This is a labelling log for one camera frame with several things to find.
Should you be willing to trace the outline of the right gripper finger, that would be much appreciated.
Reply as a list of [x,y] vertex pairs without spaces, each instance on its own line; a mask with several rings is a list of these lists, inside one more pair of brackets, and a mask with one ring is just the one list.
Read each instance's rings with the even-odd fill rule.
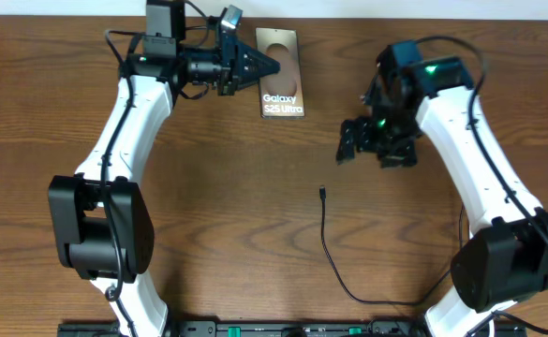
[[355,158],[355,132],[357,131],[357,122],[355,120],[345,120],[340,128],[340,140],[335,155],[337,164],[345,164]]
[[382,169],[414,167],[418,163],[415,139],[405,138],[398,140],[380,154],[378,160]]

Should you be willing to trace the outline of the Samsung Galaxy smartphone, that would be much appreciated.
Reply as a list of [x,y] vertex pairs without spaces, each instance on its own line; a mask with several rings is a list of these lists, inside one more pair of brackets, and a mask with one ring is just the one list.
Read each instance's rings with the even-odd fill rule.
[[280,70],[259,80],[261,117],[265,119],[303,119],[304,92],[295,30],[256,29],[258,50],[274,59]]

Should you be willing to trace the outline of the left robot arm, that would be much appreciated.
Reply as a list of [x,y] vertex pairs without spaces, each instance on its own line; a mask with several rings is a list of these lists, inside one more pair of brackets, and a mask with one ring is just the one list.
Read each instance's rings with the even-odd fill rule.
[[61,264],[99,289],[116,315],[94,335],[179,334],[149,272],[155,231],[141,179],[156,135],[187,85],[230,96],[280,69],[238,38],[239,8],[205,19],[212,47],[186,42],[185,9],[184,1],[147,3],[145,29],[130,32],[128,49],[115,53],[117,97],[95,147],[74,174],[53,177],[48,188]]

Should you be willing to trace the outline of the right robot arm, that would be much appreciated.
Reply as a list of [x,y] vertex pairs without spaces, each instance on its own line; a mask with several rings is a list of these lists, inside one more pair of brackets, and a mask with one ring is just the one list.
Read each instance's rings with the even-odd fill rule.
[[385,168],[417,163],[415,142],[437,149],[462,200],[468,241],[452,258],[452,287],[412,336],[498,336],[531,330],[511,307],[548,290],[548,211],[497,142],[473,79],[456,56],[425,59],[419,40],[387,46],[363,95],[366,116],[342,123],[335,155],[373,153]]

